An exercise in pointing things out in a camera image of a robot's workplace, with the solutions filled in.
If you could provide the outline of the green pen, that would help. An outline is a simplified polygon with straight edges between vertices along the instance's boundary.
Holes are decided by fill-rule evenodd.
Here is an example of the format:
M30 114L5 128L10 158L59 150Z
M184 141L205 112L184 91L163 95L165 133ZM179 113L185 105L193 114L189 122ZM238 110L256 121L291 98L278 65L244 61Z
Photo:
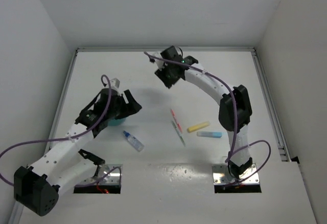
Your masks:
M175 129L175 131L176 131L176 133L177 133L177 135L178 135L178 137L179 137L179 139L181 140L183 146L186 147L185 141L184 141L184 139L183 139L183 137L182 137L181 132L180 132L179 129L177 128L177 125L175 124L174 121L171 121L171 123L172 123L172 125L173 125L173 127L174 127L174 129Z

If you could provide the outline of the clear blue spray bottle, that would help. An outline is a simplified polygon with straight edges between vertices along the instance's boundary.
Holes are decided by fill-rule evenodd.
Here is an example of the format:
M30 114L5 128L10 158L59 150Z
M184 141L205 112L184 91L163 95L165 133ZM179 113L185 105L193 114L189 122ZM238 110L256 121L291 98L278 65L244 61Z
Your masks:
M138 152L141 152L144 149L144 144L141 143L136 137L134 137L133 135L131 135L129 132L127 131L123 131L123 135L125 137L125 139L127 140L127 142Z

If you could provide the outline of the red pen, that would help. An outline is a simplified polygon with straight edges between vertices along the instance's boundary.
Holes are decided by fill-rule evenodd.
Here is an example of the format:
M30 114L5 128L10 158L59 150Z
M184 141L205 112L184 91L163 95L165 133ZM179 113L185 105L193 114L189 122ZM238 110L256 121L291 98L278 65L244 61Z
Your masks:
M178 122L178 120L177 120L177 117L176 117L175 112L174 112L173 109L171 109L171 108L170 108L170 112L171 112L171 115L172 115L172 117L173 117L173 119L174 119L175 124L177 125L177 128L178 128L179 131L182 133L182 128L181 128L181 126L180 126L180 124L179 124L179 122Z

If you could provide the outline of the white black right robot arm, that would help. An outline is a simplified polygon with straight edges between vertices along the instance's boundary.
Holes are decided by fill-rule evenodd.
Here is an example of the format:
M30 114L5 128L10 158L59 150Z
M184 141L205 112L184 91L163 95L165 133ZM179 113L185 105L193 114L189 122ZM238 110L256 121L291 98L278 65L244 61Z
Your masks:
M174 46L150 54L149 59L156 63L155 75L167 88L182 79L200 88L218 104L218 121L227 131L230 147L225 162L229 173L239 179L252 165L247 135L252 108L247 88L228 85L206 71L196 58L183 57Z

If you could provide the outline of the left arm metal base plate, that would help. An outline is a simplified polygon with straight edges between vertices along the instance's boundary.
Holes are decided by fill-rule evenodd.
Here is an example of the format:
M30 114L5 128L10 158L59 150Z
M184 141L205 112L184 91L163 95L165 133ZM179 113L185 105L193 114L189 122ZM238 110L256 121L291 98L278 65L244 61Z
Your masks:
M122 181L123 165L104 164L98 169L97 181L100 185L119 185Z

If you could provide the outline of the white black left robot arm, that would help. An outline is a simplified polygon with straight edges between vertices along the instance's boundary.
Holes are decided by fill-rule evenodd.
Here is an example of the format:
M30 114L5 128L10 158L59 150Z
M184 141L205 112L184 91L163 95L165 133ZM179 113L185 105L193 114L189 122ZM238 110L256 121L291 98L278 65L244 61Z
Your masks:
M81 110L65 139L55 144L42 158L14 173L14 198L45 216L67 190L93 177L105 160L83 147L108 126L109 121L124 119L141 110L130 90L120 94L104 88Z

